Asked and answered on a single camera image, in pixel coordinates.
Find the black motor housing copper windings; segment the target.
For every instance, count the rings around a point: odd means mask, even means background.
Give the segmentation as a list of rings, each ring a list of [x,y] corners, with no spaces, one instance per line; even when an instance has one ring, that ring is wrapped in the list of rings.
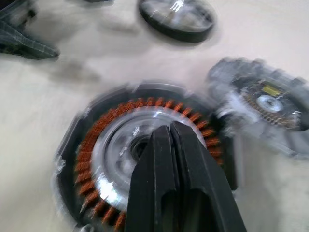
[[[53,194],[72,232],[125,232],[130,181],[152,132],[172,122],[193,129],[234,196],[233,139],[211,102],[181,86],[125,85],[91,101],[70,124],[55,157]]]

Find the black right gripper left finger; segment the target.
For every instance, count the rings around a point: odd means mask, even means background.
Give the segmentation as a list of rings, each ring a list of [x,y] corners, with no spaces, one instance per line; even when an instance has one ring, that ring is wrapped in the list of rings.
[[[132,173],[125,232],[177,232],[179,188],[173,137],[161,126]]]

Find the grey motor lid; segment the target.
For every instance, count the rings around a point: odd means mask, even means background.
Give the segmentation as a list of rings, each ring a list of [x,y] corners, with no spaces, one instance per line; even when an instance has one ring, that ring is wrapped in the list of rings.
[[[309,81],[262,60],[224,58],[207,75],[216,115],[291,158],[309,160]]]

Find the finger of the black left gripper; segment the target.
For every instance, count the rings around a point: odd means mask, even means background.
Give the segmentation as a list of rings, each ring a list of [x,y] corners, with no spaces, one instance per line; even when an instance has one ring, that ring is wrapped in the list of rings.
[[[0,0],[0,20],[19,26],[37,15],[33,0]]]
[[[0,53],[42,60],[57,58],[57,48],[44,44],[23,30],[4,20],[0,20]]]

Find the silver spoked rotor black rim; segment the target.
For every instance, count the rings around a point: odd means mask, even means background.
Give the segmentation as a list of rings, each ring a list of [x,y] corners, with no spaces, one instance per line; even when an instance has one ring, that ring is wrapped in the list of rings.
[[[200,43],[216,24],[213,8],[204,0],[139,0],[144,21],[172,39]]]

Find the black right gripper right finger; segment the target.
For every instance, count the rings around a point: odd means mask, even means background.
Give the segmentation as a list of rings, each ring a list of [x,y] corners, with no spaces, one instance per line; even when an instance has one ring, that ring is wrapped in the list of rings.
[[[172,122],[181,188],[180,232],[247,232],[224,171],[193,129]]]

